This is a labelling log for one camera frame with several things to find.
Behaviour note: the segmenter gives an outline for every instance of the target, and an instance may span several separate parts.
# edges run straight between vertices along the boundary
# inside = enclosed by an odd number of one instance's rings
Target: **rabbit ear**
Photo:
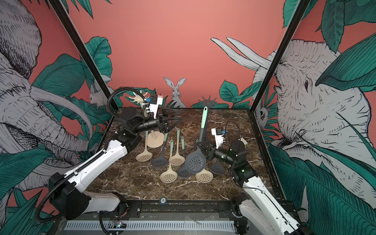
[[[180,78],[180,79],[179,79],[179,81],[177,82],[177,85],[176,85],[176,87],[179,87],[179,86],[183,85],[183,83],[185,82],[185,80],[186,80],[186,78],[185,78],[185,77],[183,77],[183,78]]]
[[[94,93],[94,86],[92,84],[90,85],[90,92]]]
[[[169,79],[168,77],[163,77],[167,83],[167,85],[171,88],[174,88],[174,83],[171,81],[171,79]]]

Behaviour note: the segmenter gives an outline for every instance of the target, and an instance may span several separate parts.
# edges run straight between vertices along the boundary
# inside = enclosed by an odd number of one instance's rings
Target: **slotted spoon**
[[[199,142],[202,142],[202,139],[204,137],[204,129],[205,129],[207,114],[208,114],[208,108],[207,108],[207,106],[205,106],[205,108],[202,112]],[[196,151],[188,154],[185,162],[186,162],[185,166],[186,166],[187,170],[190,173],[197,174],[205,168],[206,158],[202,154],[201,149],[197,148]]]
[[[170,142],[170,158],[171,158],[171,156],[172,156],[172,150],[173,150],[173,148],[174,148],[174,141],[171,140],[171,142]],[[176,178],[177,178],[177,173],[176,173],[175,171],[172,170],[172,168],[171,168],[171,163],[170,163],[169,166],[168,166],[168,170],[165,171],[165,172],[163,172],[163,173],[160,175],[159,178],[160,178],[161,181],[164,182],[164,183],[171,183],[171,182],[173,182],[173,181],[176,180]]]
[[[208,183],[213,179],[213,173],[204,168],[196,174],[196,179],[201,183]]]
[[[177,130],[177,141],[176,141],[176,153],[174,156],[168,159],[169,163],[174,166],[179,166],[184,163],[185,158],[179,154],[179,138],[180,138],[180,129]]]
[[[185,158],[184,137],[182,137],[182,151],[183,151],[183,157]],[[177,176],[182,178],[182,179],[187,179],[187,178],[189,178],[193,175],[185,167],[185,162],[183,163],[183,166],[179,170],[177,170],[176,172],[177,172]]]
[[[145,150],[136,156],[136,160],[139,162],[149,161],[153,156],[153,154],[147,150],[147,133],[148,131],[145,131]]]
[[[168,160],[164,157],[164,148],[166,146],[167,135],[168,135],[168,133],[165,134],[165,137],[164,137],[164,140],[163,140],[161,154],[159,155],[159,157],[154,158],[150,162],[150,164],[154,167],[157,167],[157,168],[162,167],[162,166],[164,166],[168,163]]]

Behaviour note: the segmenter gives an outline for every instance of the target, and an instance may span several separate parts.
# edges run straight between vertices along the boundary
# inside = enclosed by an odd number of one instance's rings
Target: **mint green handle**
[[[174,149],[174,141],[171,140],[170,142],[170,156],[172,156],[172,150]]]
[[[202,119],[201,119],[201,128],[205,127],[206,116],[208,115],[208,107],[205,106],[204,111],[202,112]]]

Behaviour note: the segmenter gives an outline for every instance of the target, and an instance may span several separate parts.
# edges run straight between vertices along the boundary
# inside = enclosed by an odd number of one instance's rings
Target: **marble tabletop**
[[[185,156],[193,152],[193,141],[200,133],[201,124],[201,109],[181,109],[178,116],[183,118],[183,121],[177,126],[180,129],[180,137],[185,140]],[[247,160],[252,167],[260,175],[265,186],[271,191],[269,176],[267,174],[264,162],[262,160],[260,150],[258,148],[249,116],[246,110],[230,110],[230,109],[216,109],[210,110],[208,131],[206,139],[214,141],[211,135],[211,128],[225,128],[226,122],[235,122],[241,131],[241,136],[248,142],[246,149],[248,150]],[[115,134],[120,127],[120,123],[114,120],[111,123],[109,130],[104,139],[104,143]],[[238,129],[233,123],[227,125],[229,140],[238,138]],[[168,166],[156,169],[150,165],[150,161],[138,162],[136,161],[137,154],[144,151],[145,147],[145,133],[140,133],[143,140],[139,145],[122,157],[103,173],[101,173],[88,187],[88,191],[96,193],[107,193],[116,191],[123,195],[126,199],[146,199],[159,200],[161,197],[166,197],[168,200],[223,200],[231,199],[237,196],[243,189],[236,186],[228,172],[224,175],[216,176],[209,183],[200,183],[195,176],[189,179],[176,179],[172,183],[163,183],[159,176],[165,172]],[[171,139],[176,143],[177,128],[174,128],[169,134],[165,147],[165,157],[169,157]],[[153,154],[153,158],[159,156],[161,147],[149,148],[148,151]],[[176,144],[174,146],[173,154],[176,152]],[[172,166],[174,171],[181,166]]]

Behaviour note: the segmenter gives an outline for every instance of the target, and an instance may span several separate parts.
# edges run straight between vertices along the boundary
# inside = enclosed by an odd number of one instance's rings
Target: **gray spatula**
[[[202,139],[204,137],[204,130],[205,130],[205,123],[206,123],[207,115],[208,115],[208,107],[205,106],[205,108],[202,112],[199,142],[202,142]],[[196,173],[202,171],[205,168],[205,165],[206,165],[206,158],[202,154],[200,148],[197,148],[196,151],[188,154],[188,156],[185,160],[185,167],[192,174],[196,174]]]
[[[166,146],[166,140],[167,140],[167,134],[165,134],[165,137],[164,137],[164,140],[163,140],[163,144],[162,144],[162,150],[161,150],[161,154],[159,155],[159,157],[157,158],[154,158],[150,164],[154,167],[162,167],[164,165],[166,165],[168,163],[168,160],[164,157],[164,148]]]
[[[182,137],[182,149],[183,149],[183,157],[185,157],[185,147],[184,147],[184,137]],[[187,168],[185,167],[185,162],[183,163],[183,166],[177,170],[177,176],[182,179],[187,179],[191,177],[193,174],[190,173]]]

